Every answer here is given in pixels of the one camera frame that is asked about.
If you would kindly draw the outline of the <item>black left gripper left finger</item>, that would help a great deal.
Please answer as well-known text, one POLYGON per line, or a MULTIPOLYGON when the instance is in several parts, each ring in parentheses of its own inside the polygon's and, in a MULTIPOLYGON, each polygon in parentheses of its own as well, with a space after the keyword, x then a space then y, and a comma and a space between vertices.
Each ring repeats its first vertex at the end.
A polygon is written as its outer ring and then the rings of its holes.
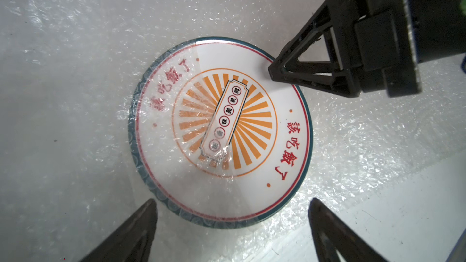
POLYGON ((108 236, 83 262, 146 262, 154 241, 158 211, 149 199, 108 236))

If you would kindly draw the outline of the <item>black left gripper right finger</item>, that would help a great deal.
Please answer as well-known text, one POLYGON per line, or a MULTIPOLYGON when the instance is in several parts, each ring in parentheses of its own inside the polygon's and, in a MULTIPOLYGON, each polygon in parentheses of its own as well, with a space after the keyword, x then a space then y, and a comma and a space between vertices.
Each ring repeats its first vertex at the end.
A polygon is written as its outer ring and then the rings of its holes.
POLYGON ((313 198, 308 209, 317 258, 320 262, 384 262, 370 245, 349 228, 318 198, 313 198))

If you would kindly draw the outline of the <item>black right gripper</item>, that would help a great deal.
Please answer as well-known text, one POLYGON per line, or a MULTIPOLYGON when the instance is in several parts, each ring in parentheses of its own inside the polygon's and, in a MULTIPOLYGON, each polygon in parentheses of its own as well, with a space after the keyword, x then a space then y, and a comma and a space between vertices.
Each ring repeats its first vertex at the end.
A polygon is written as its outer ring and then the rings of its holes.
POLYGON ((421 93, 418 66, 466 51, 462 0, 326 0, 269 66, 273 81, 341 97, 421 93), (302 61, 323 40, 327 61, 302 61))

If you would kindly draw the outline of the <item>patterned plate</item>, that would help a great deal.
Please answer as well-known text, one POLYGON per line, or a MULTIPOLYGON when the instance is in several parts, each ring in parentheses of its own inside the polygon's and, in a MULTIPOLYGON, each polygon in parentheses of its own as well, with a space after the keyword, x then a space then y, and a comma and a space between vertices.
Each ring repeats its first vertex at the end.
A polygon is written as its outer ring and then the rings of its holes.
POLYGON ((207 228, 267 220, 309 169, 313 124, 297 86, 268 77, 273 57, 223 37, 183 42, 160 55, 133 93, 133 162, 157 200, 207 228))

